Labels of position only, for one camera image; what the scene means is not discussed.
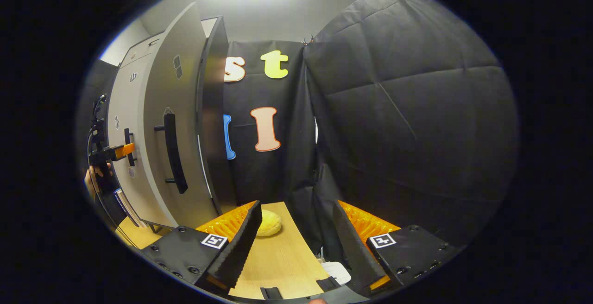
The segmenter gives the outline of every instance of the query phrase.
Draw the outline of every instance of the wooden table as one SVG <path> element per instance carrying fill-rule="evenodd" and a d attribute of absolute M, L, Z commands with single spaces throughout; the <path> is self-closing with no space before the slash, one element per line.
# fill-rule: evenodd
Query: wooden table
<path fill-rule="evenodd" d="M 260 287 L 277 287 L 284 299 L 322 293 L 315 281 L 329 275 L 307 246 L 284 202 L 262 204 L 261 208 L 280 215 L 282 229 L 271 237 L 256 237 L 229 295 L 263 299 Z"/>
<path fill-rule="evenodd" d="M 155 241 L 161 239 L 162 236 L 171 232 L 171 230 L 167 228 L 163 228 L 159 230 L 158 234 L 152 232 L 150 228 L 138 228 L 136 227 L 132 220 L 129 217 L 126 217 L 121 221 L 119 224 L 119 228 L 127 235 L 128 238 L 133 241 L 139 249 L 143 249 L 146 246 L 154 243 Z M 116 230 L 115 233 L 121 240 L 123 240 L 128 245 L 131 245 L 130 241 L 128 241 L 121 233 Z"/>

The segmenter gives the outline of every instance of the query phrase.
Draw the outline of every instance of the black wire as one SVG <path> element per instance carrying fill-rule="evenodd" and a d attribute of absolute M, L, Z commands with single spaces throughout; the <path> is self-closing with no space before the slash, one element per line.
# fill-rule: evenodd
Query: black wire
<path fill-rule="evenodd" d="M 91 160 L 89 158 L 90 152 L 89 152 L 89 146 L 91 145 L 91 138 L 93 137 L 93 129 L 91 128 L 91 130 L 88 133 L 88 141 L 87 141 L 87 165 L 88 165 L 88 171 L 89 171 L 89 177 L 91 179 L 91 186 L 93 186 L 93 190 L 95 191 L 95 196 L 97 196 L 99 198 L 99 202 L 101 203 L 101 206 L 103 207 L 103 209 L 105 210 L 105 213 L 107 214 L 107 216 L 109 217 L 109 219 L 111 220 L 113 226 L 115 226 L 116 230 L 119 231 L 119 233 L 123 236 L 123 238 L 125 238 L 129 243 L 131 243 L 134 247 L 136 247 L 137 249 L 140 249 L 133 241 L 132 239 L 130 239 L 126 233 L 121 229 L 121 227 L 116 224 L 116 222 L 113 220 L 113 217 L 111 216 L 111 214 L 109 213 L 109 211 L 107 210 L 107 208 L 105 207 L 105 204 L 103 203 L 103 200 L 101 198 L 101 194 L 99 192 L 97 192 L 97 190 L 95 189 L 95 183 L 93 182 L 93 175 L 95 173 L 91 173 Z"/>

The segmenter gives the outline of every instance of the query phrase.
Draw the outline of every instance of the black fabric backdrop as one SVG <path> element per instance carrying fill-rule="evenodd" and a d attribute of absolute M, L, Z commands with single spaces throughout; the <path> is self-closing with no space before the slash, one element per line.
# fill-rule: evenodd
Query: black fabric backdrop
<path fill-rule="evenodd" d="M 264 73 L 265 53 L 280 50 L 288 56 L 280 68 L 284 78 Z M 296 225 L 314 253 L 321 247 L 321 236 L 313 212 L 315 168 L 315 121 L 305 82 L 303 44 L 286 41 L 231 42 L 228 57 L 243 57 L 246 76 L 224 86 L 224 112 L 231 116 L 228 135 L 236 158 L 229 160 L 237 190 L 237 203 L 286 202 Z M 276 139 L 280 147 L 258 152 L 253 109 L 274 107 Z"/>
<path fill-rule="evenodd" d="M 289 57 L 285 78 L 263 72 L 259 57 L 272 50 Z M 232 42 L 228 56 L 246 60 L 245 78 L 224 93 L 237 200 L 285 201 L 314 253 L 323 245 L 348 265 L 331 221 L 335 199 L 462 246 L 504 198 L 518 145 L 509 82 L 438 2 L 357 0 L 307 46 Z M 265 106 L 278 110 L 281 146 L 257 152 L 250 111 Z"/>
<path fill-rule="evenodd" d="M 500 63 L 434 0 L 357 0 L 303 51 L 320 154 L 346 201 L 467 244 L 515 170 Z"/>

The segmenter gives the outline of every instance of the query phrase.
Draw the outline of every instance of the gray panel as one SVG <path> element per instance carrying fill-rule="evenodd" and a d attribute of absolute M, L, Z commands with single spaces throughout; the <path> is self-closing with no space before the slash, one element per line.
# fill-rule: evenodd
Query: gray panel
<path fill-rule="evenodd" d="M 134 158 L 138 159 L 135 166 L 130 167 L 126 158 L 113 162 L 117 181 L 119 181 L 121 190 L 130 201 L 132 208 L 143 220 L 170 225 L 172 224 L 170 217 L 159 207 L 152 188 L 148 184 L 145 172 L 146 158 L 144 152 L 140 151 L 141 148 L 137 140 L 140 131 L 138 94 L 142 82 L 148 76 L 148 66 L 152 63 L 152 59 L 152 55 L 144 56 L 117 72 L 109 98 L 109 117 L 106 118 L 107 133 L 110 146 L 125 144 L 124 129 L 129 128 L 130 133 L 133 133 L 131 142 L 136 144 L 136 150 L 132 154 Z M 134 177 L 127 173 L 129 168 L 133 169 Z"/>
<path fill-rule="evenodd" d="M 159 192 L 156 197 L 161 207 L 172 215 L 172 222 L 164 225 L 174 227 L 196 228 L 218 215 L 203 175 L 197 143 L 197 74 L 206 42 L 199 20 L 197 6 L 192 3 L 165 30 L 140 91 L 139 114 L 144 125 L 140 146 L 148 160 L 148 180 L 152 190 Z M 174 67 L 178 55 L 183 72 L 180 78 L 179 68 Z M 165 183 L 165 178 L 172 177 L 171 165 L 164 132 L 154 131 L 154 127 L 163 124 L 166 109 L 176 116 L 177 146 L 188 185 L 184 194 L 175 184 Z"/>
<path fill-rule="evenodd" d="M 222 97 L 224 69 L 227 63 L 228 40 L 223 17 L 213 19 L 212 33 L 202 58 L 202 70 L 197 95 L 198 129 L 201 136 L 202 156 L 207 159 L 205 173 L 210 192 L 220 213 L 237 207 L 235 187 L 227 160 L 225 145 Z"/>

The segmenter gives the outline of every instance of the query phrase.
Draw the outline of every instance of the cabinet handle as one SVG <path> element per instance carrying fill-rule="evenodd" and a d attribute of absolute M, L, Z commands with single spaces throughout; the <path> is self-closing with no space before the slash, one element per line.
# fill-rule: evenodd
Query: cabinet handle
<path fill-rule="evenodd" d="M 171 164 L 171 171 L 173 178 L 165 179 L 168 184 L 175 183 L 179 190 L 179 194 L 183 194 L 187 190 L 187 182 L 183 173 L 182 161 L 179 158 L 179 149 L 177 147 L 177 133 L 175 130 L 175 114 L 165 114 L 164 125 L 154 127 L 154 131 L 165 131 L 165 144 L 167 144 L 167 155 L 169 155 L 169 163 Z"/>

